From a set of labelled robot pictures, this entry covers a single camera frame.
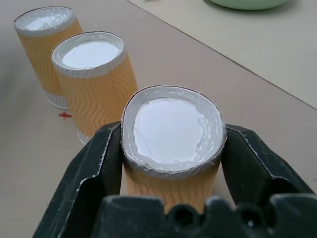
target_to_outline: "beige table surface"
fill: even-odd
[[[140,87],[198,90],[227,123],[253,129],[317,191],[317,111],[126,0],[11,0],[0,8],[0,237],[31,237],[82,147],[72,119],[45,99],[12,21],[46,5],[73,8],[84,30],[125,39]],[[230,202],[220,170],[214,194]]]

